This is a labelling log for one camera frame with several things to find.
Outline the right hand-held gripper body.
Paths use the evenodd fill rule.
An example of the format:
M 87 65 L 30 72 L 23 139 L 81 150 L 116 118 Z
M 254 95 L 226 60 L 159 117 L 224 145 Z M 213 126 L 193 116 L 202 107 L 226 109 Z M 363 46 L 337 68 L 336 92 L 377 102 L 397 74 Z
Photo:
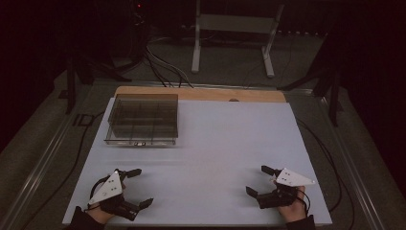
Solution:
M 314 180 L 287 168 L 281 171 L 279 176 L 273 176 L 276 189 L 268 194 L 258 194 L 256 197 L 260 209 L 288 206 L 297 197 L 298 187 L 315 184 Z

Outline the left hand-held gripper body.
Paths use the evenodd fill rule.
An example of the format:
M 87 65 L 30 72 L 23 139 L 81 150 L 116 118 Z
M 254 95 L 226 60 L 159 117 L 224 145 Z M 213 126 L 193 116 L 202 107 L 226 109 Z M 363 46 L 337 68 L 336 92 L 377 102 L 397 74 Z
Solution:
M 125 171 L 116 169 L 110 175 L 100 179 L 92 188 L 88 208 L 99 203 L 101 209 L 124 219 L 134 220 L 139 209 L 137 205 L 124 200 Z

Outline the person's left hand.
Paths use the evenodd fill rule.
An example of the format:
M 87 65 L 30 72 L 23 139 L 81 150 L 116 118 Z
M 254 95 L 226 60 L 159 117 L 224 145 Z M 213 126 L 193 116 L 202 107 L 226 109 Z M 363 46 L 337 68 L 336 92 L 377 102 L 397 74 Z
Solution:
M 113 214 L 103 211 L 99 203 L 91 205 L 85 213 L 100 224 L 106 224 L 114 218 Z

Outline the person's right hand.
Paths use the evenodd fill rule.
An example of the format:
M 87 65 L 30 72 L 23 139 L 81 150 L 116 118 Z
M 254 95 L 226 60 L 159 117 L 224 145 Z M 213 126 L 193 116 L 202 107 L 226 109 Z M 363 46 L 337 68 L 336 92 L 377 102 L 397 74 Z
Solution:
M 288 206 L 278 207 L 278 211 L 285 222 L 294 222 L 307 217 L 305 208 L 305 186 L 297 188 L 297 197 Z

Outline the clear plastic drawer box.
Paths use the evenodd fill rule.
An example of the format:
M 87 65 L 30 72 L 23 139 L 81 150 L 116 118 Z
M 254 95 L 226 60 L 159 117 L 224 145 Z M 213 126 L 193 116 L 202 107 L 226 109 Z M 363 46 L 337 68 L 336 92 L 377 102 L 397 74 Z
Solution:
M 107 122 L 107 145 L 174 145 L 178 138 L 178 95 L 118 94 Z

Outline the white table mat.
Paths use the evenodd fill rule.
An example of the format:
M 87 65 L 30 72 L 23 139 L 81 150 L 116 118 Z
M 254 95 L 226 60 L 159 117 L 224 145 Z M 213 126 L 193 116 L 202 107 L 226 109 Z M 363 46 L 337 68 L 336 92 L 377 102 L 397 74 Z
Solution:
M 261 166 L 316 177 L 289 103 L 182 101 L 178 128 L 170 147 L 115 147 L 104 141 L 103 119 L 63 221 L 116 169 L 142 172 L 125 181 L 126 200 L 153 200 L 133 226 L 278 226 L 278 211 L 261 209 L 245 192 L 272 190 Z

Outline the black metal stand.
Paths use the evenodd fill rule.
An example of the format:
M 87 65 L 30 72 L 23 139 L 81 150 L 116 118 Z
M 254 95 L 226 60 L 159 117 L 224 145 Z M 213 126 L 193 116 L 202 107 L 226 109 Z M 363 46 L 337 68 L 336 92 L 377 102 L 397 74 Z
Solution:
M 67 89 L 63 96 L 67 99 L 66 114 L 70 114 L 76 104 L 76 77 L 79 77 L 83 84 L 92 84 L 94 78 L 91 76 L 89 68 L 94 67 L 96 70 L 102 71 L 108 77 L 115 81 L 129 82 L 112 69 L 102 65 L 100 62 L 83 54 L 74 53 L 66 58 L 66 73 L 67 73 Z
M 317 79 L 318 81 L 312 89 L 312 94 L 315 97 L 324 97 L 326 93 L 329 93 L 328 117 L 335 127 L 338 126 L 339 67 L 343 61 L 344 50 L 345 44 L 340 40 L 340 37 L 329 33 L 325 37 L 305 76 L 288 85 L 278 87 L 281 91 L 290 91 Z

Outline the wooden table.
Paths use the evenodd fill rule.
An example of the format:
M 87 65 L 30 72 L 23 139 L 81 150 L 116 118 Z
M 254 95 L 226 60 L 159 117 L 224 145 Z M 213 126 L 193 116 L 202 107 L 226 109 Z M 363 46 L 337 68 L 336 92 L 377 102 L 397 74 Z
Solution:
M 221 89 L 221 88 L 169 88 L 148 86 L 119 86 L 115 92 L 120 94 L 177 94 L 180 100 L 285 103 L 280 91 Z

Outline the dark equipment with red light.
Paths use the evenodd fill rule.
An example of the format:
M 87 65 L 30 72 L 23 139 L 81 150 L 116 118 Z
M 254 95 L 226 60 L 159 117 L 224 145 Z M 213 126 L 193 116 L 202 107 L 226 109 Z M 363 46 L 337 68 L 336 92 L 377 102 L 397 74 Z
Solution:
M 128 0 L 130 18 L 130 51 L 132 65 L 144 57 L 150 31 L 150 4 L 147 0 Z

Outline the white metal stand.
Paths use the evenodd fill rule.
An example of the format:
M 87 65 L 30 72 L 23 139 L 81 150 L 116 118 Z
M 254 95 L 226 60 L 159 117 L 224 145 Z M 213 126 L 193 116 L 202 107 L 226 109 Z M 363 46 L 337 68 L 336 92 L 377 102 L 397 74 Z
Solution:
M 279 4 L 273 17 L 207 14 L 201 12 L 201 0 L 196 0 L 192 72 L 199 72 L 201 53 L 200 34 L 202 31 L 268 34 L 268 41 L 261 47 L 261 54 L 266 76 L 269 79 L 274 78 L 275 71 L 270 51 L 277 34 L 283 10 L 284 4 Z

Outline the metal floor rail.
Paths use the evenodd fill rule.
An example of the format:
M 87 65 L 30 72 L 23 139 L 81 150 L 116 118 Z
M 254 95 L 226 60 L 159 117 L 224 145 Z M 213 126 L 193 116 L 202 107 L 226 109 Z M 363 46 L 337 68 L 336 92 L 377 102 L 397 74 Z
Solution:
M 53 92 L 0 153 L 0 230 L 17 226 L 90 90 L 77 88 L 70 112 Z
M 322 97 L 315 98 L 319 110 L 321 111 L 322 117 L 327 124 L 327 129 L 339 150 L 339 158 L 345 168 L 348 179 L 350 180 L 351 187 L 357 197 L 358 203 L 363 210 L 363 213 L 370 225 L 372 230 L 387 230 L 382 218 L 379 216 L 375 205 L 372 202 L 370 193 L 363 182 L 359 171 L 357 170 L 355 163 L 351 157 L 350 149 L 346 145 L 343 136 L 337 126 L 334 126 L 332 121 L 328 116 L 328 102 Z

